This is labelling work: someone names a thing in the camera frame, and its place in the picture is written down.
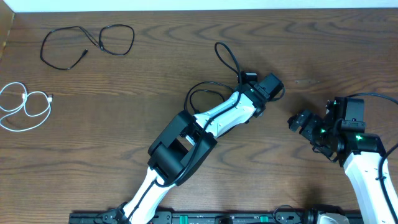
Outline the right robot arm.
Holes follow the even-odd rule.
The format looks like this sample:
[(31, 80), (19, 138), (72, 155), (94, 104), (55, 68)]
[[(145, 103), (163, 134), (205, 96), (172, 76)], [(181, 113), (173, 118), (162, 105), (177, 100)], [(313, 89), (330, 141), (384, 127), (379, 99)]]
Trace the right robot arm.
[(387, 161), (391, 151), (377, 134), (365, 132), (362, 97), (336, 97), (326, 104), (324, 117), (302, 110), (289, 118), (289, 129), (344, 169), (365, 223), (397, 223), (397, 194)]

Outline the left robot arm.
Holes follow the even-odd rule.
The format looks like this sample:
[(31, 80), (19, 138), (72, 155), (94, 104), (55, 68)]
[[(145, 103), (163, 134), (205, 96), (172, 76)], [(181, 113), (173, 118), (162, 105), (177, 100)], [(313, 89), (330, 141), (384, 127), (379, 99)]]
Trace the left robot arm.
[(197, 171), (219, 137), (262, 115), (266, 103), (279, 100), (285, 92), (272, 73), (259, 81), (255, 73), (243, 72), (238, 79), (231, 96), (213, 109), (179, 112), (149, 147), (147, 174), (133, 199), (100, 213), (94, 222), (149, 223), (167, 192)]

